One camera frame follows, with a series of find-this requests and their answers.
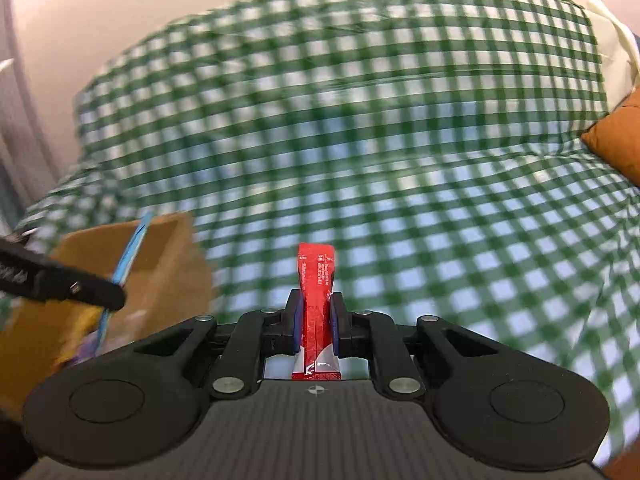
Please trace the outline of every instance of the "checkered tablecloth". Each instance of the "checkered tablecloth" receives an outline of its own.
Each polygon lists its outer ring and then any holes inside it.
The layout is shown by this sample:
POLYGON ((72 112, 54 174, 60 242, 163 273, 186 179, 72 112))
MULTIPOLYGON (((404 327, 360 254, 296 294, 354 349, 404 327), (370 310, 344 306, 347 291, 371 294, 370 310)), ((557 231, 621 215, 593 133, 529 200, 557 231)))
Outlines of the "checkered tablecloth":
POLYGON ((243 0, 169 24, 78 96, 82 166, 32 248, 190 210, 221 321, 283 306, 301 241, 352 310, 433 313, 606 395, 640 428, 638 189, 581 145, 606 111, 566 0, 243 0))

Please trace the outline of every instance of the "red snack wrapper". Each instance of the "red snack wrapper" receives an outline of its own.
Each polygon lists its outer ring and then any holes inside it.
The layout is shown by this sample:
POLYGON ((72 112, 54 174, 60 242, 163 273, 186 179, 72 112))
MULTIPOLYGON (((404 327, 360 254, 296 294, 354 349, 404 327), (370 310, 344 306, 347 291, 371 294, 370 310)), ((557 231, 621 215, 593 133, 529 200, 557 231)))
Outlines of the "red snack wrapper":
POLYGON ((335 251, 331 245, 300 244, 298 274, 304 298, 300 352, 291 378, 296 381, 335 381, 340 364, 334 355, 329 298, 334 286, 335 251))

